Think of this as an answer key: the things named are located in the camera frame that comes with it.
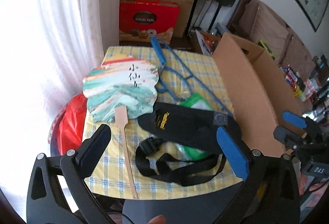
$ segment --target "blue foam grip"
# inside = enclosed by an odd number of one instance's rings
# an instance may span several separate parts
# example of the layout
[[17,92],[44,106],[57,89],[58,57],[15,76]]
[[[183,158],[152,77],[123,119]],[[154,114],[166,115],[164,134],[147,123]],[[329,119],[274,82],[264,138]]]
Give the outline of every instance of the blue foam grip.
[[234,174],[246,181],[249,175],[249,163],[223,127],[217,129],[217,142],[230,163]]
[[157,56],[159,58],[160,64],[162,66],[165,66],[166,57],[164,56],[164,54],[162,52],[158,39],[156,37],[152,37],[151,44],[152,44],[152,47],[154,48],[155,53],[157,54]]
[[298,115],[295,115],[291,112],[284,112],[282,114],[282,119],[300,129],[305,129],[307,127],[307,123],[304,118],[299,117]]

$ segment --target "sheer curtain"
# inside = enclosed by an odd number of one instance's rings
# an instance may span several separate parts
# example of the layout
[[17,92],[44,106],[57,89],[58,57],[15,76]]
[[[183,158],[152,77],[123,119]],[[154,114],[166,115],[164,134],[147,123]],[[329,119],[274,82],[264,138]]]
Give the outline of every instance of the sheer curtain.
[[[119,0],[0,0],[0,187],[25,219],[37,154],[58,111],[82,90],[104,57],[100,15],[118,15]],[[106,47],[118,41],[111,19]]]

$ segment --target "stack of boxes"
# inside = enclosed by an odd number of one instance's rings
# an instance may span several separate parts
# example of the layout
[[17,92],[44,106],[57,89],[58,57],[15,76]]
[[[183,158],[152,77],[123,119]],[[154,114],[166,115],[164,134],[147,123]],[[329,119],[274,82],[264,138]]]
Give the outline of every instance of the stack of boxes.
[[121,0],[120,40],[170,43],[183,37],[194,0]]

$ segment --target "yellow plaid tablecloth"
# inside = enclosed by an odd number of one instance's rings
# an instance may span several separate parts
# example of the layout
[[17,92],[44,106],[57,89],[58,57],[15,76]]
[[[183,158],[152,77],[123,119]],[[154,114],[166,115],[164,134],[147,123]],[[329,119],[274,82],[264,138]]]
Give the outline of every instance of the yellow plaid tablecloth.
[[[228,98],[227,92],[223,85],[223,81],[219,75],[217,66],[213,59],[211,57],[186,51],[176,50],[175,52],[186,64],[186,66],[191,69],[194,75],[197,76],[207,87],[209,87],[209,89],[211,89],[233,113],[232,104]],[[175,57],[170,54],[168,50],[164,49],[163,53],[167,59],[167,66],[170,66],[176,71],[179,71],[184,77],[188,76],[188,73],[175,60]],[[158,67],[160,66],[159,60],[153,48],[132,46],[111,47],[107,50],[103,62],[115,54],[131,55],[139,59],[148,60]],[[164,80],[167,85],[173,91],[175,91],[177,96],[190,96],[187,87],[173,73],[165,71],[162,74],[162,80]],[[214,102],[207,91],[203,90],[198,83],[196,83],[193,79],[190,79],[189,83],[192,89],[195,92],[198,92],[203,98],[205,98],[215,109],[215,111],[221,111],[220,105]],[[158,94],[157,101],[174,103],[169,93]],[[115,124],[103,122],[95,123],[93,122],[90,114],[87,112],[83,130],[83,140],[90,138],[101,124],[108,124],[111,127],[111,142],[107,146],[92,176],[85,180],[86,184],[93,193],[114,198],[133,199],[133,195],[129,188],[128,174],[124,165],[125,162],[122,152],[121,134],[119,133],[119,129],[115,126]],[[142,130],[136,119],[129,120],[125,131],[129,151],[129,159],[134,177],[134,184],[139,200],[168,200],[202,195],[224,189],[241,181],[240,178],[237,178],[234,175],[228,162],[226,162],[223,171],[214,179],[207,183],[195,186],[182,187],[175,183],[166,183],[144,177],[139,173],[135,165],[134,155],[139,143],[150,137],[151,134],[145,130]],[[175,158],[181,157],[177,147],[173,143],[166,143],[162,146],[160,151],[157,152],[152,157],[152,159],[150,159],[152,168],[156,167],[156,160],[165,152],[170,153]],[[204,173],[209,175],[214,174],[217,169],[218,166],[212,171],[207,171]]]

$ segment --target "black plastic buckle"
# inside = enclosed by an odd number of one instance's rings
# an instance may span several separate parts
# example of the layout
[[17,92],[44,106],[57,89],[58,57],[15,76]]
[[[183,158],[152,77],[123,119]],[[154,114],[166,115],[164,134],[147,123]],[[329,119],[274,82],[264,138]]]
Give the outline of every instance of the black plastic buckle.
[[139,147],[146,156],[150,156],[160,150],[160,146],[164,143],[164,140],[159,138],[147,138],[143,140]]

